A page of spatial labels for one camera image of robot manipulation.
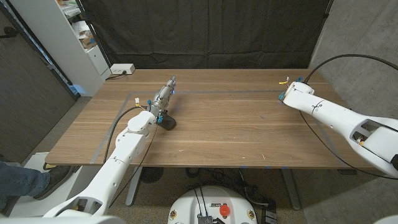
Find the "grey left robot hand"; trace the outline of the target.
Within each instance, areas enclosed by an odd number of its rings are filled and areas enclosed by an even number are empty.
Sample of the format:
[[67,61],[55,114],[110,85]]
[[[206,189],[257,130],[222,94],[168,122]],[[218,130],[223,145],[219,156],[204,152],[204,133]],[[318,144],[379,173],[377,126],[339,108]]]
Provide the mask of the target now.
[[171,76],[170,80],[154,95],[154,99],[149,103],[148,111],[155,117],[168,107],[169,101],[175,92],[175,76]]

